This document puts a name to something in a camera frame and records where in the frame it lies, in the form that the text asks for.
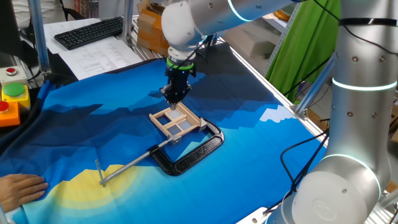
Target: black keyboard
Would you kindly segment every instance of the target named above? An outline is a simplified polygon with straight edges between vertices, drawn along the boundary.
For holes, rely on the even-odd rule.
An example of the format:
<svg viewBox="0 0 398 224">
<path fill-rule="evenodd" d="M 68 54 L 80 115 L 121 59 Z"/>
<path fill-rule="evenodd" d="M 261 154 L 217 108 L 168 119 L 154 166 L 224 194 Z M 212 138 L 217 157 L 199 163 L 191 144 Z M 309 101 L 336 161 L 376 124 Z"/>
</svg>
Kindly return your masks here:
<svg viewBox="0 0 398 224">
<path fill-rule="evenodd" d="M 123 18 L 116 17 L 74 29 L 54 36 L 68 50 L 72 50 L 98 40 L 118 35 L 123 31 Z"/>
</svg>

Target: human hand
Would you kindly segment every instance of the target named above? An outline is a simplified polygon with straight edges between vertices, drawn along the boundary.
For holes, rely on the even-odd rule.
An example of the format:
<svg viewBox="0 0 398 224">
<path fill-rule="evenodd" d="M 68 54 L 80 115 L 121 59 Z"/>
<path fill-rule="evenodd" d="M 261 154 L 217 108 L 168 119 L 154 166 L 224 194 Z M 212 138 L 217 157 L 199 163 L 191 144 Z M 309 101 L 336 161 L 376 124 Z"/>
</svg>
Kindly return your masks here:
<svg viewBox="0 0 398 224">
<path fill-rule="evenodd" d="M 11 174 L 0 178 L 0 204 L 4 212 L 41 198 L 49 186 L 43 177 L 28 174 Z"/>
</svg>

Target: emergency stop button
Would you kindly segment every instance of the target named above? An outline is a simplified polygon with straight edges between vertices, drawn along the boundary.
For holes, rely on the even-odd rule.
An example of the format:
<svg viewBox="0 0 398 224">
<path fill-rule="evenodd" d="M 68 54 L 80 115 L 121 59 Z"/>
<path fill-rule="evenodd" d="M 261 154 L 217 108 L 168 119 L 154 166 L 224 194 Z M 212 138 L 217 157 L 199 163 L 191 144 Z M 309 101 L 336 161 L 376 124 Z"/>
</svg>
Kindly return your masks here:
<svg viewBox="0 0 398 224">
<path fill-rule="evenodd" d="M 15 68 L 7 68 L 6 73 L 8 76 L 17 75 L 17 70 Z"/>
<path fill-rule="evenodd" d="M 0 101 L 0 114 L 8 111 L 10 105 L 5 101 Z"/>
</svg>

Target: robotic arm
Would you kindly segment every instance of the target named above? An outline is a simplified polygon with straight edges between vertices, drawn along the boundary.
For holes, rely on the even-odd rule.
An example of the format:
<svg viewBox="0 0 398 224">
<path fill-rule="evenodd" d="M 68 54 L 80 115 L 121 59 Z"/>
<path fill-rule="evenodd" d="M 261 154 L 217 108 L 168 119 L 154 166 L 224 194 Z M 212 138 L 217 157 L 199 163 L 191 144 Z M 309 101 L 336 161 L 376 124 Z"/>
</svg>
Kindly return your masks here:
<svg viewBox="0 0 398 224">
<path fill-rule="evenodd" d="M 162 18 L 169 41 L 161 90 L 175 108 L 195 75 L 194 49 L 206 36 L 276 11 L 291 0 L 188 0 L 168 6 Z M 387 134 L 397 85 L 398 1 L 344 0 L 333 79 L 330 140 L 326 156 L 296 194 L 267 224 L 363 224 L 387 187 Z M 377 43 L 376 46 L 350 34 Z"/>
<path fill-rule="evenodd" d="M 166 75 L 168 84 L 160 90 L 174 110 L 195 76 L 194 50 L 208 35 L 232 29 L 292 3 L 291 0 L 188 0 L 166 7 L 162 28 L 170 44 Z"/>
</svg>

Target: paper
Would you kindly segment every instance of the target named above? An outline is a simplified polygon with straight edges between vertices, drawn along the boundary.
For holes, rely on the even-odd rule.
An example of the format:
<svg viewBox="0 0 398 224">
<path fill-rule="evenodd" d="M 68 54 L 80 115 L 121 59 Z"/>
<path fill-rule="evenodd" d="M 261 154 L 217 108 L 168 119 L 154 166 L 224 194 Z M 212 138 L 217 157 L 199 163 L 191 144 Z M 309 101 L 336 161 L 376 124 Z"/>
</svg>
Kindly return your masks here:
<svg viewBox="0 0 398 224">
<path fill-rule="evenodd" d="M 66 49 L 57 40 L 55 40 L 54 36 L 57 34 L 61 34 L 63 32 L 73 30 L 73 29 L 88 26 L 88 25 L 94 24 L 96 22 L 101 22 L 101 20 L 100 19 L 82 19 L 82 20 L 78 20 L 78 21 L 45 24 L 44 25 L 45 43 L 47 44 L 47 47 L 50 49 L 51 53 L 53 53 L 53 54 L 59 54 L 61 52 L 68 52 L 69 50 Z M 92 44 L 85 45 L 83 47 L 101 43 L 101 42 L 104 42 L 104 41 L 110 40 L 110 39 L 115 39 L 115 38 L 108 37 L 104 40 L 99 40 Z"/>
<path fill-rule="evenodd" d="M 123 41 L 115 38 L 62 52 L 60 56 L 79 80 L 142 61 Z"/>
</svg>

